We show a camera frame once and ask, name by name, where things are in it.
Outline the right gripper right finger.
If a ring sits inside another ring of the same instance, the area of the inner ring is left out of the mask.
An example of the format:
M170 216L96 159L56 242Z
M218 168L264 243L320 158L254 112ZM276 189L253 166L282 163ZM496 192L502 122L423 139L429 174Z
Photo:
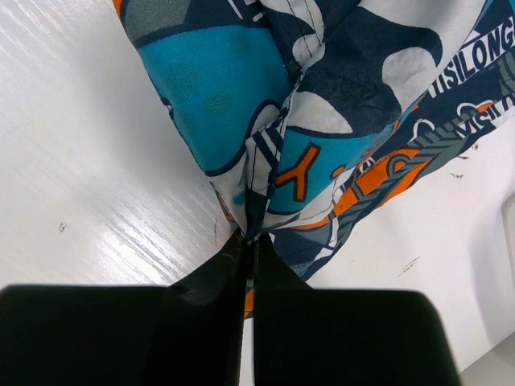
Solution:
M314 289L254 244L257 385L457 385L439 314L416 291Z

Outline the colourful patterned shorts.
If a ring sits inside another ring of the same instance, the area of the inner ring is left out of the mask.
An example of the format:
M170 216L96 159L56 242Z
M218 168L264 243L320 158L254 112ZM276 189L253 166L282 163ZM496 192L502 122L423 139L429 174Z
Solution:
M233 228L302 279L514 114L511 1L116 1Z

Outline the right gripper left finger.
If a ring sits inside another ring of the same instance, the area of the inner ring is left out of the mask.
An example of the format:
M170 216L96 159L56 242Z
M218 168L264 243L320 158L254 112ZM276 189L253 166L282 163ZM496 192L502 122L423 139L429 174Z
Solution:
M4 385L236 385L245 238L169 286L9 285Z

